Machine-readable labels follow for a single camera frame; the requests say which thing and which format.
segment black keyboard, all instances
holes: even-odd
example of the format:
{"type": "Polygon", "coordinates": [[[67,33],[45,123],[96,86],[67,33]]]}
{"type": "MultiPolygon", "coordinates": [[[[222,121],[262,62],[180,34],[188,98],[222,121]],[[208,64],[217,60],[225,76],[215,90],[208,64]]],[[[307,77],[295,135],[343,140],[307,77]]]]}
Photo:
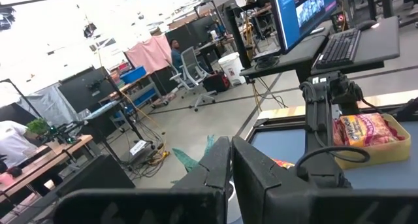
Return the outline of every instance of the black keyboard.
{"type": "Polygon", "coordinates": [[[333,35],[316,63],[317,69],[327,69],[353,64],[360,31],[353,30],[333,35]]]}

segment green cloth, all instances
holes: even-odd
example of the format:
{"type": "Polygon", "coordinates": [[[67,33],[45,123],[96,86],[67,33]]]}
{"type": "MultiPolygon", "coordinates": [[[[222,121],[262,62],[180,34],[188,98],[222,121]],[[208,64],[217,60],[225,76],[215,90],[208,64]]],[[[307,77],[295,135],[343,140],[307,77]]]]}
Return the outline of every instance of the green cloth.
{"type": "MultiPolygon", "coordinates": [[[[208,136],[206,141],[206,148],[204,149],[204,155],[208,153],[208,151],[210,150],[210,148],[212,148],[214,143],[215,135],[208,136]]],[[[198,161],[190,158],[190,156],[186,155],[186,153],[184,153],[182,150],[178,148],[173,148],[172,151],[174,155],[177,157],[177,159],[184,165],[186,172],[192,171],[199,164],[198,161]]]]}

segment green plant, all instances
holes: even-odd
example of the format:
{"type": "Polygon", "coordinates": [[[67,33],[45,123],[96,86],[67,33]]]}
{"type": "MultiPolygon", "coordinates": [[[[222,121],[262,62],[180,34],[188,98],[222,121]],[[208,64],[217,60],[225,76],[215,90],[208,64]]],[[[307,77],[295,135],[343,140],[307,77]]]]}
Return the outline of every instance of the green plant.
{"type": "Polygon", "coordinates": [[[36,133],[37,135],[42,135],[49,129],[49,125],[44,118],[35,119],[26,126],[29,132],[36,133]]]}

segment pink curtain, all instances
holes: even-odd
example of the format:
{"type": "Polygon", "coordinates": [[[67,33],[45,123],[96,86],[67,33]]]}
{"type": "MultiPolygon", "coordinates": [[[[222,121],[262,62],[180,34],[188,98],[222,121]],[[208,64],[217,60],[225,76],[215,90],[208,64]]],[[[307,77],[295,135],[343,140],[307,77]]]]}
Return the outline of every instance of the pink curtain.
{"type": "Polygon", "coordinates": [[[171,63],[171,48],[165,35],[153,36],[126,51],[135,67],[144,66],[146,73],[164,69],[171,63]]]}

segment bag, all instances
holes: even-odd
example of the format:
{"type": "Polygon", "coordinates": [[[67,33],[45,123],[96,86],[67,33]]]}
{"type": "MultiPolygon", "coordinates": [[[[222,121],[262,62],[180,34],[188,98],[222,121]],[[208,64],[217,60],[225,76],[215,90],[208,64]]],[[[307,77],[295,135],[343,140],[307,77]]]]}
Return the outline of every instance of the bag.
{"type": "Polygon", "coordinates": [[[203,87],[207,91],[216,91],[218,93],[227,91],[231,86],[227,75],[223,71],[214,71],[210,76],[203,80],[203,87]]]}

